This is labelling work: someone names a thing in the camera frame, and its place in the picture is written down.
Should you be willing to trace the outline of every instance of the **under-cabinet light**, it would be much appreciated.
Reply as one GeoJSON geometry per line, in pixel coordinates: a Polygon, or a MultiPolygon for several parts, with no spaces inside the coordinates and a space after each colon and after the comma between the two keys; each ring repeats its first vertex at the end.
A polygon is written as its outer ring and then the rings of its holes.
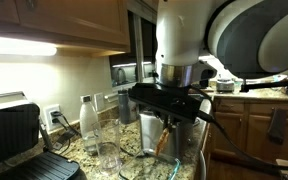
{"type": "Polygon", "coordinates": [[[53,56],[56,51],[54,44],[0,37],[0,54],[53,56]]]}
{"type": "Polygon", "coordinates": [[[208,56],[200,56],[198,57],[199,60],[208,60],[208,59],[215,59],[213,55],[208,55],[208,56]]]}
{"type": "Polygon", "coordinates": [[[128,63],[128,64],[118,64],[112,67],[127,67],[127,66],[136,66],[136,63],[128,63]]]}

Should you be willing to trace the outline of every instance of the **bottle cap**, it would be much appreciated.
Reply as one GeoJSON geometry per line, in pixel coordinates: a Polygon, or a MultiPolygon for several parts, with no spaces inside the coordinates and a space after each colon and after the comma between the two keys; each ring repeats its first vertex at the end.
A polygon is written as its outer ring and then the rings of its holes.
{"type": "Polygon", "coordinates": [[[127,94],[127,90],[126,89],[121,89],[117,91],[118,94],[127,94]]]}
{"type": "Polygon", "coordinates": [[[90,95],[86,95],[86,96],[81,96],[81,102],[90,102],[92,100],[92,97],[90,95]]]}

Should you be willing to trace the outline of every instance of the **wall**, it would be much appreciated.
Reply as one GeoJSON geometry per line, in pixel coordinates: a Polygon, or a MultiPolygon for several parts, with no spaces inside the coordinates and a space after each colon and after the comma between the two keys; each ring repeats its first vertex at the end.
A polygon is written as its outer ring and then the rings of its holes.
{"type": "Polygon", "coordinates": [[[60,104],[69,121],[79,119],[81,95],[111,93],[110,82],[107,57],[0,55],[0,92],[23,91],[41,110],[60,104]]]}

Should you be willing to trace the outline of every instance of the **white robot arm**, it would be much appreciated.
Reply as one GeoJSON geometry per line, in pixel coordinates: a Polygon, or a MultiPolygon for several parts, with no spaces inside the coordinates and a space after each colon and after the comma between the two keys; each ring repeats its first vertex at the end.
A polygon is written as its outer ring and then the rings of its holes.
{"type": "Polygon", "coordinates": [[[288,0],[160,0],[156,36],[159,84],[214,77],[203,46],[239,78],[267,77],[288,69],[288,0]]]}

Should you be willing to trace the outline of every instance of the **power cord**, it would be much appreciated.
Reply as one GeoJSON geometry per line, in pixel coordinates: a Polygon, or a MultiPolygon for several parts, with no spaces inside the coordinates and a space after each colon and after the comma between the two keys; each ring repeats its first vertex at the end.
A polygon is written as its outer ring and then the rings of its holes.
{"type": "MultiPolygon", "coordinates": [[[[211,106],[212,106],[212,110],[214,111],[214,105],[211,101],[211,97],[209,95],[207,95],[206,93],[203,94],[205,96],[206,99],[210,100],[211,102],[211,106]]],[[[213,123],[215,125],[215,127],[221,132],[221,134],[225,137],[225,139],[231,144],[231,146],[234,148],[235,152],[243,157],[244,159],[246,159],[249,163],[252,163],[256,166],[260,166],[263,168],[268,168],[268,169],[274,169],[274,170],[288,170],[288,166],[281,166],[281,165],[277,165],[277,164],[272,164],[269,162],[265,162],[262,160],[259,160],[249,154],[247,154],[246,152],[242,151],[241,149],[239,149],[230,139],[230,137],[228,136],[228,134],[226,133],[224,127],[222,127],[216,120],[215,117],[213,117],[212,115],[209,115],[203,111],[199,111],[198,117],[201,118],[202,120],[208,122],[208,123],[213,123]]]]}
{"type": "Polygon", "coordinates": [[[70,123],[68,123],[66,117],[59,111],[54,111],[54,112],[51,112],[51,116],[52,116],[52,120],[55,120],[57,119],[57,117],[62,117],[64,119],[64,121],[66,122],[66,124],[68,125],[69,129],[71,129],[72,131],[75,132],[75,134],[79,135],[80,137],[82,137],[81,133],[79,133],[77,130],[75,130],[71,125],[70,123]]]}
{"type": "Polygon", "coordinates": [[[63,126],[63,128],[66,130],[55,142],[55,144],[53,145],[53,148],[56,150],[60,150],[63,145],[68,141],[68,145],[66,147],[66,149],[64,149],[62,152],[60,152],[60,154],[63,154],[65,151],[67,151],[71,145],[71,138],[75,135],[79,135],[81,136],[81,134],[76,131],[67,121],[66,117],[58,111],[54,111],[51,112],[51,116],[52,116],[52,122],[53,123],[59,123],[63,126]],[[67,123],[68,127],[66,127],[60,120],[59,117],[62,117],[65,122],[67,123]]]}

